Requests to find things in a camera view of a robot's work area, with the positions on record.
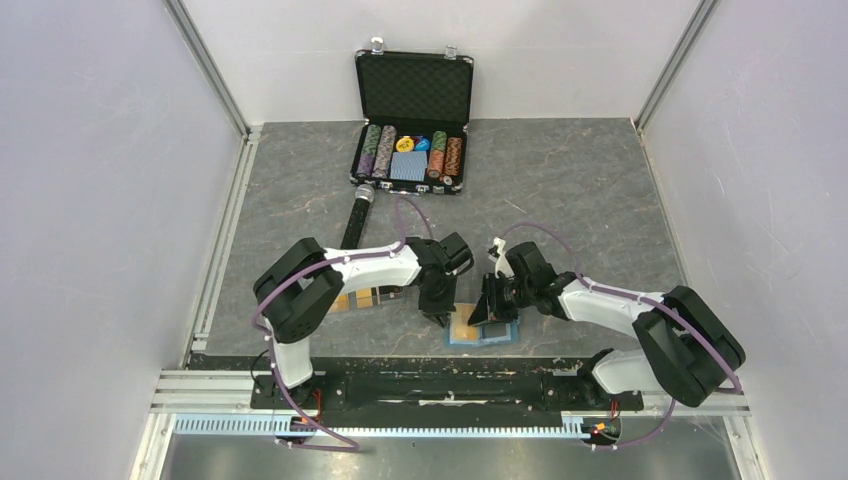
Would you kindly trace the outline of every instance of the gray marble floor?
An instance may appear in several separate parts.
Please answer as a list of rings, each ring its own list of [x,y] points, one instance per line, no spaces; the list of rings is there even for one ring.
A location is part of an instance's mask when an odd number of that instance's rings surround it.
[[[224,276],[207,354],[255,355],[261,336],[248,325],[254,280],[295,241],[313,236],[337,247],[354,187],[347,176],[361,122],[266,125]],[[593,279],[625,288],[665,291],[681,282],[674,247],[639,140],[626,119],[477,120],[469,127],[464,193],[415,200],[436,236],[459,232],[476,266],[460,277],[459,302],[475,302],[495,234],[532,220],[560,231]],[[410,208],[411,235],[426,234]],[[379,194],[363,247],[396,239],[392,198]],[[558,270],[571,268],[562,248],[521,229],[507,240],[535,240]],[[525,311],[520,341],[451,347],[446,332],[417,311],[417,293],[378,307],[328,315],[312,337],[315,356],[528,355],[587,356],[637,345],[594,325]]]

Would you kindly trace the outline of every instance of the case latch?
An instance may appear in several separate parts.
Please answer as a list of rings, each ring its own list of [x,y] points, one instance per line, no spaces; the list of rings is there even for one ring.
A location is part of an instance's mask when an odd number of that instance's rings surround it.
[[[383,37],[371,37],[371,54],[383,54]]]

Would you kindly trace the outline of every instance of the purple cable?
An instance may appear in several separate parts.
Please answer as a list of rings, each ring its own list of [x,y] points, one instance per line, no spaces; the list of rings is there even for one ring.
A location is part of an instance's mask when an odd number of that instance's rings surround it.
[[[709,353],[710,356],[713,358],[713,360],[715,360],[716,363],[718,363],[718,366],[722,369],[722,371],[725,373],[725,375],[727,375],[727,378],[730,379],[730,382],[733,384],[733,388],[731,388],[731,389],[717,388],[716,391],[720,392],[720,393],[741,393],[742,392],[742,384],[739,382],[739,377],[736,376],[736,373],[733,371],[732,368],[730,368],[730,365],[727,364],[727,361],[725,361],[725,359],[721,356],[721,354],[718,353],[718,351],[715,349],[715,347],[710,345],[710,343],[707,341],[707,339],[704,338],[704,336],[701,335],[701,333],[698,330],[696,330],[688,321],[686,321],[685,318],[681,317],[677,312],[668,308],[667,306],[663,305],[662,303],[657,302],[656,300],[653,300],[653,299],[650,299],[650,298],[647,298],[647,297],[640,298],[638,295],[634,295],[632,293],[625,292],[625,291],[622,291],[622,290],[618,290],[618,289],[615,289],[615,288],[609,288],[609,287],[604,287],[602,285],[592,285],[592,284],[590,284],[588,281],[586,281],[585,278],[583,278],[583,266],[580,264],[580,258],[574,253],[574,250],[568,245],[568,242],[566,242],[565,239],[562,238],[557,232],[546,227],[545,225],[542,225],[540,223],[535,223],[535,222],[518,222],[515,225],[513,225],[513,226],[507,228],[506,230],[504,230],[503,232],[501,232],[501,234],[498,237],[499,238],[505,238],[506,235],[509,232],[515,230],[518,227],[537,228],[537,229],[547,233],[554,240],[559,242],[559,244],[562,245],[563,248],[565,248],[565,250],[568,252],[568,254],[571,255],[571,258],[574,259],[574,274],[577,276],[577,280],[581,284],[583,284],[584,287],[588,288],[589,291],[606,293],[607,295],[614,295],[616,297],[626,298],[628,300],[635,300],[637,302],[644,302],[644,303],[647,303],[648,305],[650,305],[654,308],[658,308],[660,311],[662,311],[663,313],[665,313],[666,315],[671,317],[675,322],[677,322],[681,327],[683,327],[686,330],[687,333],[692,335],[692,338],[694,338],[702,347],[704,347],[704,350],[706,350],[707,353]],[[637,438],[635,440],[630,440],[630,441],[627,441],[627,442],[624,442],[624,443],[621,443],[621,444],[618,444],[618,445],[596,445],[596,446],[593,446],[593,449],[599,449],[599,450],[605,450],[605,451],[619,450],[619,449],[622,449],[622,448],[627,448],[627,447],[639,445],[642,442],[646,442],[646,441],[654,438],[660,432],[662,432],[663,429],[665,428],[665,426],[668,424],[669,420],[671,419],[671,414],[672,414],[672,412],[674,412],[674,407],[675,407],[676,404],[677,404],[677,402],[674,399],[672,399],[671,403],[668,406],[668,411],[665,413],[665,416],[662,418],[662,421],[660,421],[660,424],[657,426],[657,428],[652,430],[651,433],[645,435],[644,437]]]
[[[366,259],[366,258],[388,257],[388,256],[390,256],[394,253],[401,251],[403,249],[403,247],[406,246],[406,227],[404,226],[403,218],[400,215],[400,202],[401,202],[401,200],[412,205],[412,207],[415,208],[415,211],[418,212],[418,215],[421,217],[421,220],[424,221],[424,226],[427,227],[428,235],[430,236],[430,238],[433,238],[433,229],[430,226],[430,222],[427,220],[427,217],[426,217],[426,215],[424,215],[424,212],[421,210],[421,208],[418,207],[418,205],[416,205],[412,200],[409,200],[408,198],[396,197],[395,201],[394,201],[395,221],[397,222],[398,233],[400,234],[400,243],[398,243],[398,246],[391,249],[391,250],[386,250],[386,251],[383,251],[383,252],[358,253],[358,254],[350,255],[348,257],[348,260],[361,260],[361,259]],[[274,332],[273,332],[273,330],[269,329],[268,327],[266,327],[265,325],[263,325],[262,323],[259,322],[259,319],[262,318],[262,312],[264,312],[265,309],[268,308],[268,305],[270,305],[271,302],[273,302],[275,298],[277,298],[283,291],[285,291],[285,289],[287,289],[290,286],[292,286],[293,284],[295,284],[301,278],[305,277],[306,275],[309,275],[312,272],[315,272],[316,270],[320,270],[324,267],[328,267],[330,265],[334,265],[336,263],[342,263],[342,262],[345,262],[345,257],[336,257],[336,258],[332,258],[330,260],[323,260],[321,262],[310,265],[310,266],[304,268],[303,270],[295,273],[291,277],[287,278],[277,288],[275,288],[267,297],[265,297],[265,299],[256,308],[256,311],[253,312],[253,317],[251,317],[251,319],[250,319],[250,324],[253,328],[261,331],[265,335],[265,337],[268,338],[268,357],[271,361],[271,365],[277,365],[277,357],[274,353]],[[291,395],[289,394],[288,389],[285,388],[285,383],[283,383],[283,376],[280,373],[280,369],[279,368],[272,368],[271,371],[274,374],[274,380],[277,382],[277,385],[280,386],[280,392],[283,394],[283,398],[286,400],[286,402],[288,402],[288,404],[292,408],[292,410],[297,412],[297,414],[300,415],[301,418],[306,420],[306,423],[311,425],[313,428],[320,430],[320,431],[326,433],[327,435],[335,438],[336,440],[339,440],[340,442],[346,443],[346,444],[349,445],[348,447],[340,447],[340,446],[335,446],[335,445],[309,445],[309,444],[289,443],[289,447],[300,448],[300,449],[304,449],[304,450],[322,450],[322,451],[325,451],[325,452],[357,452],[357,451],[359,451],[359,443],[357,443],[355,440],[353,440],[349,437],[345,437],[344,435],[338,434],[338,433],[328,429],[327,427],[321,425],[320,423],[313,420],[312,417],[307,415],[297,405],[297,403],[294,401],[294,399],[291,398]]]

